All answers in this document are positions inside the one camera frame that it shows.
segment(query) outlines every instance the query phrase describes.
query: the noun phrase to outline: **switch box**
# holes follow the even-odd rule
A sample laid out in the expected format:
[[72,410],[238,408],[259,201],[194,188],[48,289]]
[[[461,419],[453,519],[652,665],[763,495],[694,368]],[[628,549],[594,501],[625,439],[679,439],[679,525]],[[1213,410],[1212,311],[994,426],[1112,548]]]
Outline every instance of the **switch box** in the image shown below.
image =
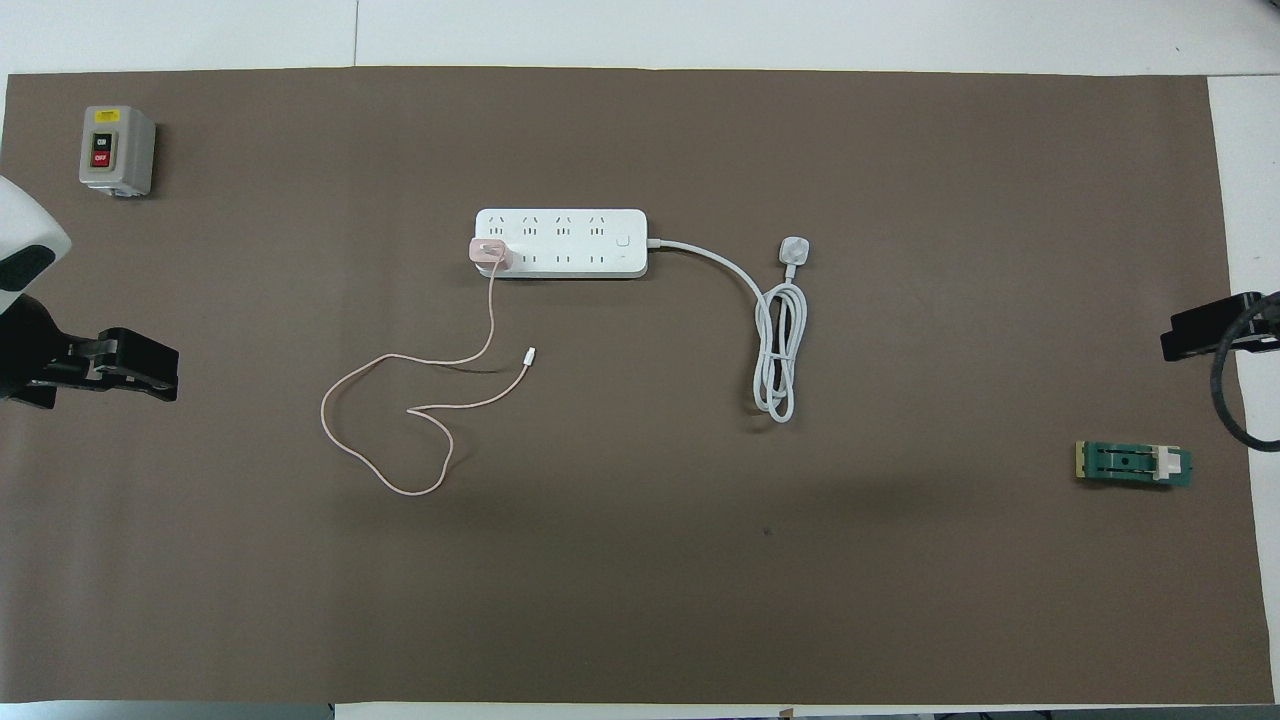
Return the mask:
[[137,108],[95,105],[84,110],[79,178],[116,197],[151,192],[156,126]]

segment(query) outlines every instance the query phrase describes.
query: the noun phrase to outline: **power strip switch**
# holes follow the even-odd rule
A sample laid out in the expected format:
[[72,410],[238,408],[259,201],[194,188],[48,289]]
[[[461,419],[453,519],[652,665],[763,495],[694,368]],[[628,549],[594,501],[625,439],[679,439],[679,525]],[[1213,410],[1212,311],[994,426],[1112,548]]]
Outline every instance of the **power strip switch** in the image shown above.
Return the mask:
[[[640,210],[492,208],[476,214],[476,240],[500,240],[509,266],[498,279],[639,278],[649,269],[649,222]],[[489,277],[493,265],[476,263]]]

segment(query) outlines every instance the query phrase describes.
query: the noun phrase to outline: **power strip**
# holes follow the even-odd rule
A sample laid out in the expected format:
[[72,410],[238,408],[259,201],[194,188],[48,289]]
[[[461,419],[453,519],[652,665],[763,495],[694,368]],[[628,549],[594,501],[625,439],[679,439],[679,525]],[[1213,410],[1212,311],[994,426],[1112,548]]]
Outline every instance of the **power strip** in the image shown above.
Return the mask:
[[492,208],[476,214],[475,237],[507,245],[509,266],[497,270],[498,279],[639,278],[649,269],[649,222],[640,210]]

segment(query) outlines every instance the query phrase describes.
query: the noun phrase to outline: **white table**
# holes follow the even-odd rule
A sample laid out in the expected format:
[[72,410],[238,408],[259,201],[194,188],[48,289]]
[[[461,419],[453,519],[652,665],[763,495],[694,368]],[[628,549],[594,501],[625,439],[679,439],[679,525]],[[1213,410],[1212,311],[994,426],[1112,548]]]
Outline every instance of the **white table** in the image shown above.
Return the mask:
[[[1280,288],[1280,243],[1274,240],[1280,228],[1280,10],[1260,0],[0,4],[0,87],[8,85],[9,73],[348,65],[1204,74],[1231,288]],[[1239,366],[1249,429],[1280,437],[1280,363],[1242,354]],[[1280,455],[1251,451],[1251,474],[1272,629],[1271,666],[1280,689],[1280,528],[1271,523],[1280,518]],[[0,605],[0,624],[3,614]],[[500,711],[507,717],[630,719],[777,715],[787,707],[794,706],[503,706]],[[797,714],[941,710],[960,708],[804,706]],[[344,719],[488,717],[495,711],[483,703],[339,707]]]

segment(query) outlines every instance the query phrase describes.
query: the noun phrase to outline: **white plug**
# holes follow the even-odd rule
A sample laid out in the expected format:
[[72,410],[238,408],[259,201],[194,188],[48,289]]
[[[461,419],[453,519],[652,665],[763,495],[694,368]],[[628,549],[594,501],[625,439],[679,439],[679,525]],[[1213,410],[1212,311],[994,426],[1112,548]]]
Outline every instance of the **white plug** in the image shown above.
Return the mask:
[[804,265],[809,260],[809,241],[796,236],[783,240],[782,247],[778,249],[778,260],[783,265]]

